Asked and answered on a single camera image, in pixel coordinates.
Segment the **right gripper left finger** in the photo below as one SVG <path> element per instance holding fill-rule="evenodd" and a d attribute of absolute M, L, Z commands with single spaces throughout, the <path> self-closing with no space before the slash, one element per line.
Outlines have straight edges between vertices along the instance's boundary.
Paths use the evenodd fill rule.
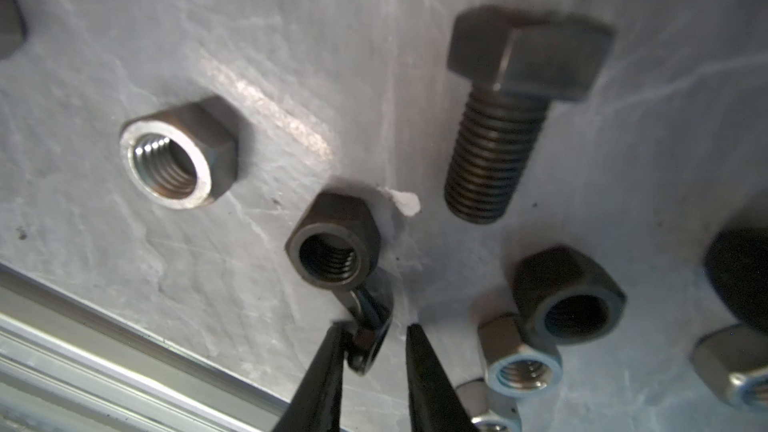
<path fill-rule="evenodd" d="M 348 331 L 333 324 L 274 432 L 340 431 Z"/>

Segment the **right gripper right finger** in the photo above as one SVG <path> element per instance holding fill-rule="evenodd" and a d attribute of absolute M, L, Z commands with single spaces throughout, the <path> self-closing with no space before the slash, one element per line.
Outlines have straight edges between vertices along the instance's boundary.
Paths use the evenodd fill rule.
<path fill-rule="evenodd" d="M 476 431 L 419 324 L 407 328 L 406 369 L 412 431 Z"/>

